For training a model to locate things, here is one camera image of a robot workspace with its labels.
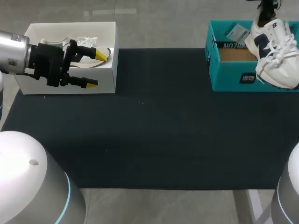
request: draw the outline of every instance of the table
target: table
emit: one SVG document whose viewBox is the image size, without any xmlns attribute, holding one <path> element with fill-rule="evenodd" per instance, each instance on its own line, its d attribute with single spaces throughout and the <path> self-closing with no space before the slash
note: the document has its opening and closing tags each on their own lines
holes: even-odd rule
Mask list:
<svg viewBox="0 0 299 224">
<path fill-rule="evenodd" d="M 120 49 L 116 94 L 24 96 L 27 133 L 80 188 L 274 189 L 299 94 L 213 92 L 203 49 Z"/>
</svg>

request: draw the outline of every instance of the shoe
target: shoe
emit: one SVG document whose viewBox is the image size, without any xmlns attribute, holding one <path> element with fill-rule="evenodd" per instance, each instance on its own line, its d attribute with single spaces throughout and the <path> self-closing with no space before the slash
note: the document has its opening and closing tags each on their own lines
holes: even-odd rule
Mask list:
<svg viewBox="0 0 299 224">
<path fill-rule="evenodd" d="M 257 57 L 257 79 L 279 88 L 294 89 L 298 86 L 299 50 L 288 23 L 275 19 L 260 28 L 255 20 L 245 43 Z"/>
<path fill-rule="evenodd" d="M 77 41 L 78 46 L 84 46 L 84 47 L 88 47 L 88 48 L 91 48 L 91 47 L 96 48 L 102 54 L 102 58 L 107 59 L 107 60 L 109 59 L 111 50 L 109 48 L 97 47 L 96 46 L 96 42 L 98 40 L 97 37 L 72 38 L 70 36 L 66 36 L 62 41 L 58 41 L 58 42 L 49 42 L 45 39 L 42 39 L 40 42 L 44 43 L 44 44 L 49 44 L 52 46 L 61 47 L 61 48 L 63 48 L 64 51 L 66 51 L 71 39 Z M 103 64 L 106 61 L 91 59 L 90 57 L 76 54 L 76 56 L 74 56 L 74 58 L 72 59 L 71 66 L 78 67 L 78 68 L 94 68 L 94 67 L 98 67 L 99 65 Z"/>
</svg>

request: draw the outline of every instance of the teal shoe box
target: teal shoe box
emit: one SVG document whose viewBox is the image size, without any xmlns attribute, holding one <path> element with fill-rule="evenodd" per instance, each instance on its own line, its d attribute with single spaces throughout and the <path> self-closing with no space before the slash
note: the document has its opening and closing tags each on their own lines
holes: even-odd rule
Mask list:
<svg viewBox="0 0 299 224">
<path fill-rule="evenodd" d="M 253 21 L 210 21 L 205 46 L 212 89 L 230 92 L 299 92 L 280 89 L 256 78 L 257 59 L 247 49 L 227 38 L 239 24 L 250 30 Z M 290 30 L 299 41 L 299 21 L 289 21 Z"/>
</svg>

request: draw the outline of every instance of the navy logo on sneaker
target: navy logo on sneaker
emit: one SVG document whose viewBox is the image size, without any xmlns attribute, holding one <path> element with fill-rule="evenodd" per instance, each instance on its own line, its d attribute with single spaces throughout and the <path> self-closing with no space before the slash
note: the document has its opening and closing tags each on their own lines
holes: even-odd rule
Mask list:
<svg viewBox="0 0 299 224">
<path fill-rule="evenodd" d="M 260 58 L 266 57 L 270 53 L 270 49 L 265 49 L 269 42 L 270 41 L 266 34 L 261 34 L 254 39 L 254 43 L 258 47 Z"/>
</svg>

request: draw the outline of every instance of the shoe tongue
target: shoe tongue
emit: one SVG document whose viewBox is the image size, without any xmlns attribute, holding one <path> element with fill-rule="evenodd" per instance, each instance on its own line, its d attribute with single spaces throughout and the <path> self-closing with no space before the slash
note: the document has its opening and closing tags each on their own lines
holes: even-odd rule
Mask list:
<svg viewBox="0 0 299 224">
<path fill-rule="evenodd" d="M 277 42 L 280 45 L 284 46 L 286 43 L 286 36 L 287 36 L 287 32 L 286 32 L 284 23 L 281 20 L 276 19 L 276 20 L 272 20 L 271 22 L 267 23 L 265 26 L 273 27 Z"/>
</svg>

